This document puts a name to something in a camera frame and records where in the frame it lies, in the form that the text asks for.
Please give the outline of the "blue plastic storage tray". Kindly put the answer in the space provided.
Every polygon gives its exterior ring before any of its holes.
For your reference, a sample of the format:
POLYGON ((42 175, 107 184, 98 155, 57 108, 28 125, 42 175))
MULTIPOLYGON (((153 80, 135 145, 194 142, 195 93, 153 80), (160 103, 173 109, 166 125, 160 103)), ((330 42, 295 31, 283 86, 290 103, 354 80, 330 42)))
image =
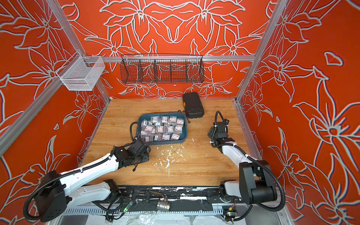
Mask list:
POLYGON ((143 114, 138 119, 136 136, 149 145, 183 143, 187 136, 187 120, 180 112, 161 112, 143 114), (159 122, 153 124, 151 117, 158 116, 159 122), (178 134, 179 140, 162 141, 163 134, 178 134))

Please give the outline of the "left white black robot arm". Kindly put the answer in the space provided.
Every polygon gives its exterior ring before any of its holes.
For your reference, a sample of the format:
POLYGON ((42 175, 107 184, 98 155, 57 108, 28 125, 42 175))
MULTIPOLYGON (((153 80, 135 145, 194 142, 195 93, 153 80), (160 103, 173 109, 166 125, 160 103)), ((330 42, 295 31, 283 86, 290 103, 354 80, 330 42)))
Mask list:
POLYGON ((99 187, 91 186, 90 191, 84 191, 83 186, 107 173, 149 161, 151 148, 140 138, 141 124, 133 122, 132 125, 137 125, 137 129, 130 143, 114 146, 110 153, 78 169, 47 173, 24 203, 22 213, 25 219, 48 222, 72 206, 103 201, 115 192, 116 183, 112 181, 105 181, 99 187))

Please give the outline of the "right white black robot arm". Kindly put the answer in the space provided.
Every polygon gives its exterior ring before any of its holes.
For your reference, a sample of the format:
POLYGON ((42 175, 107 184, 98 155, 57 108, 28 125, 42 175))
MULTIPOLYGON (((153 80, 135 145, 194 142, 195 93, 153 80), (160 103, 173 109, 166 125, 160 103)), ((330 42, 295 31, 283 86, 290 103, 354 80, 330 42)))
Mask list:
POLYGON ((229 120, 216 111, 209 130, 212 148, 227 156, 239 169, 238 181, 226 181, 223 186, 229 196, 239 197, 247 205, 258 205, 270 212, 278 212, 286 205, 286 194, 279 179, 265 160, 248 155, 229 137, 229 120))

